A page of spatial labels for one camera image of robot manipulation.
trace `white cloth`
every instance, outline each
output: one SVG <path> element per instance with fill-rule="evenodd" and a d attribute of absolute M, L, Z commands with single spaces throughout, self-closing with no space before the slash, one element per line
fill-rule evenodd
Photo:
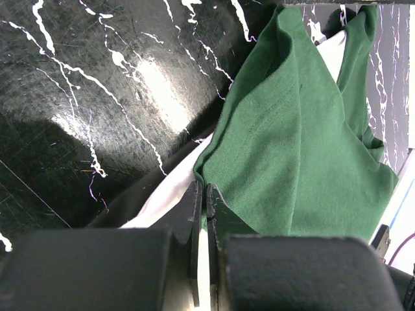
<path fill-rule="evenodd" d="M 340 74 L 345 46 L 346 31 L 342 30 L 317 47 L 334 81 L 337 81 Z M 180 162 L 151 194 L 139 214 L 121 228 L 150 227 L 180 201 L 190 183 L 195 180 L 193 167 L 199 155 L 209 145 L 212 136 L 213 134 L 209 135 Z"/>

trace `green fabric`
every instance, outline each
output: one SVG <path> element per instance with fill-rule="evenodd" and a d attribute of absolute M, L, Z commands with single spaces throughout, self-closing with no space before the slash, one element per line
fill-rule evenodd
<path fill-rule="evenodd" d="M 376 22 L 363 6 L 346 25 L 337 84 L 295 7 L 276 9 L 242 66 L 194 172 L 258 233 L 371 237 L 397 183 L 368 126 Z"/>

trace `wire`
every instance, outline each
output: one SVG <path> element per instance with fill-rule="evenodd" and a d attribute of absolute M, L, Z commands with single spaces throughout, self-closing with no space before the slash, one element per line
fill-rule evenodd
<path fill-rule="evenodd" d="M 393 263 L 393 261 L 395 260 L 397 254 L 401 251 L 401 249 L 403 248 L 403 246 L 405 246 L 406 243 L 408 243 L 410 240 L 412 240 L 413 238 L 415 238 L 415 232 L 413 234 L 411 234 L 410 236 L 408 236 L 402 243 L 401 245 L 399 245 L 395 251 L 395 253 L 392 255 L 392 257 L 390 258 L 389 261 L 389 266 Z"/>

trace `glossy black surface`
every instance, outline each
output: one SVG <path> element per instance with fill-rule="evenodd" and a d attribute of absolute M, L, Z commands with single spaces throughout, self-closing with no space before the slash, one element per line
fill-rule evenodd
<path fill-rule="evenodd" d="M 0 2 L 5 237 L 86 225 L 217 120 L 273 1 L 182 2 Z M 313 37 L 340 14 L 339 5 L 301 9 Z M 370 122 L 398 171 L 408 145 L 409 6 L 380 11 Z"/>

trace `marble tabletop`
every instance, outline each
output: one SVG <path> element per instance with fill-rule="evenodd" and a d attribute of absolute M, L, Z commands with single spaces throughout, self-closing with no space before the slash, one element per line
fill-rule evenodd
<path fill-rule="evenodd" d="M 0 252 L 32 229 L 83 227 L 135 180 L 163 172 L 219 117 L 273 4 L 1 1 Z M 317 41 L 345 8 L 300 10 Z M 398 172 L 408 151 L 409 5 L 379 11 L 368 113 L 383 162 Z"/>

